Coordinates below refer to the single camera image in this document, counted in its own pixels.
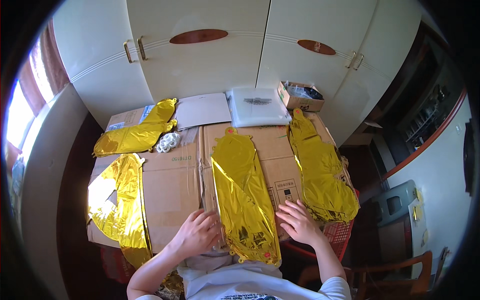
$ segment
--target person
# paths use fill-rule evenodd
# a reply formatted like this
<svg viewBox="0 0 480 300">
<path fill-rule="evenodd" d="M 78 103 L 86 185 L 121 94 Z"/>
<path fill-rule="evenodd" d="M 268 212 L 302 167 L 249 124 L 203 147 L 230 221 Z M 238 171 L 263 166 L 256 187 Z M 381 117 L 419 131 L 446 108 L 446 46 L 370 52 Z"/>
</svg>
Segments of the person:
<svg viewBox="0 0 480 300">
<path fill-rule="evenodd" d="M 294 240 L 315 249 L 323 283 L 318 292 L 282 279 L 281 272 L 271 264 L 250 261 L 233 264 L 228 253 L 216 257 L 201 255 L 211 251 L 221 238 L 221 230 L 215 212 L 198 210 L 159 254 L 133 274 L 127 287 L 128 299 L 160 300 L 153 294 L 165 276 L 180 264 L 177 270 L 183 278 L 187 300 L 350 300 L 345 271 L 305 205 L 299 200 L 286 201 L 279 208 L 282 212 L 276 215 L 285 221 L 280 226 Z"/>
</svg>

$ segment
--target wardrobe door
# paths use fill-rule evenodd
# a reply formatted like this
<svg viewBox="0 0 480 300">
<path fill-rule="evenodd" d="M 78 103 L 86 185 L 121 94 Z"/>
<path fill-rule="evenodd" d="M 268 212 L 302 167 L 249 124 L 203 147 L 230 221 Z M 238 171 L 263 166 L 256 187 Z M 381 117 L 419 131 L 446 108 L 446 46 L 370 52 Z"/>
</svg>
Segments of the wardrobe door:
<svg viewBox="0 0 480 300">
<path fill-rule="evenodd" d="M 378 1 L 353 67 L 335 98 L 319 112 L 337 145 L 365 120 L 393 81 L 410 51 L 420 18 L 415 0 Z"/>
<path fill-rule="evenodd" d="M 153 98 L 255 87 L 269 3 L 127 0 L 133 36 L 142 36 L 142 70 Z M 215 31 L 191 33 L 201 29 Z"/>
<path fill-rule="evenodd" d="M 138 61 L 127 5 L 117 0 L 67 0 L 53 15 L 68 77 L 103 128 L 114 114 L 153 104 Z M 127 41 L 129 63 L 123 43 Z"/>
<path fill-rule="evenodd" d="M 315 87 L 332 99 L 348 72 L 352 50 L 360 47 L 376 0 L 273 0 L 270 6 L 257 87 L 280 80 Z M 298 40 L 312 40 L 333 50 L 326 55 L 307 50 Z"/>
</svg>

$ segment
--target wooden chair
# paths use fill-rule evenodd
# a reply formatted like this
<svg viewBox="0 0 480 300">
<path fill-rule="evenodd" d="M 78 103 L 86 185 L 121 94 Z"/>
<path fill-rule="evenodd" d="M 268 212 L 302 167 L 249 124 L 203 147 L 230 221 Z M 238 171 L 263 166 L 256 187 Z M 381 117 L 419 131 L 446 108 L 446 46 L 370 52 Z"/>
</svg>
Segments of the wooden chair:
<svg viewBox="0 0 480 300">
<path fill-rule="evenodd" d="M 372 273 L 394 271 L 417 263 L 422 263 L 422 270 L 418 279 L 371 279 Z M 393 299 L 395 298 L 395 296 L 404 297 L 405 294 L 412 297 L 421 296 L 427 293 L 429 287 L 430 273 L 432 270 L 432 252 L 427 251 L 423 255 L 395 264 L 383 264 L 380 266 L 344 269 L 347 275 L 348 285 L 350 287 L 353 287 L 353 279 L 355 274 L 360 275 L 355 300 L 364 300 L 366 296 L 373 298 L 377 298 L 375 296 L 380 296 L 381 299 Z M 308 266 L 302 271 L 298 281 L 298 285 L 301 287 L 305 287 L 308 282 L 318 279 L 320 279 L 318 266 Z"/>
</svg>

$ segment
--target curtain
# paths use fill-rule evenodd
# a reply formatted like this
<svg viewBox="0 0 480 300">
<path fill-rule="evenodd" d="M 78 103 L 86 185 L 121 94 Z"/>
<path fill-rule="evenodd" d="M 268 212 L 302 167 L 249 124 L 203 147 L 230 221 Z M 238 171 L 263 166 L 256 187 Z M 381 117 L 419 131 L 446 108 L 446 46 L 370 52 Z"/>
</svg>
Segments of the curtain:
<svg viewBox="0 0 480 300">
<path fill-rule="evenodd" d="M 69 82 L 55 41 L 52 20 L 30 51 L 29 59 L 20 71 L 19 82 L 35 117 L 46 101 L 50 101 Z"/>
<path fill-rule="evenodd" d="M 30 60 L 27 60 L 20 70 L 18 81 L 24 97 L 32 109 L 33 115 L 35 117 L 38 116 L 38 113 L 46 104 L 46 102 L 42 96 L 42 93 L 40 92 L 40 89 L 38 88 L 38 85 L 36 84 Z"/>
<path fill-rule="evenodd" d="M 53 32 L 53 20 L 50 20 L 43 33 L 40 35 L 40 47 L 48 83 L 50 83 L 53 95 L 56 95 L 68 82 L 70 82 L 70 80 L 57 48 L 57 42 Z"/>
</svg>

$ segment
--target gold foil balloon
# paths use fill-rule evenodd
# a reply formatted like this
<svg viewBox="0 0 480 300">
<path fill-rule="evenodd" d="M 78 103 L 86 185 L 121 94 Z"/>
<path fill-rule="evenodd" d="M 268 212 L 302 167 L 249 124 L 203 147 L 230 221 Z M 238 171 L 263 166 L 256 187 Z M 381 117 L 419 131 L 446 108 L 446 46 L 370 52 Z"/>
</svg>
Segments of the gold foil balloon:
<svg viewBox="0 0 480 300">
<path fill-rule="evenodd" d="M 160 135 L 177 125 L 177 120 L 168 122 L 175 111 L 175 103 L 176 98 L 163 99 L 152 108 L 142 123 L 102 134 L 94 146 L 93 155 L 102 157 L 152 150 Z"/>
<path fill-rule="evenodd" d="M 280 264 L 274 211 L 251 136 L 228 127 L 211 156 L 216 198 L 231 255 Z"/>
<path fill-rule="evenodd" d="M 293 110 L 287 136 L 300 171 L 303 201 L 313 218 L 351 221 L 357 215 L 359 204 L 353 190 L 334 177 L 342 171 L 335 146 L 322 142 L 312 122 L 299 108 Z"/>
<path fill-rule="evenodd" d="M 142 163 L 136 153 L 122 154 L 88 186 L 88 216 L 135 268 L 152 258 L 143 195 Z M 108 200 L 117 191 L 117 204 Z"/>
</svg>

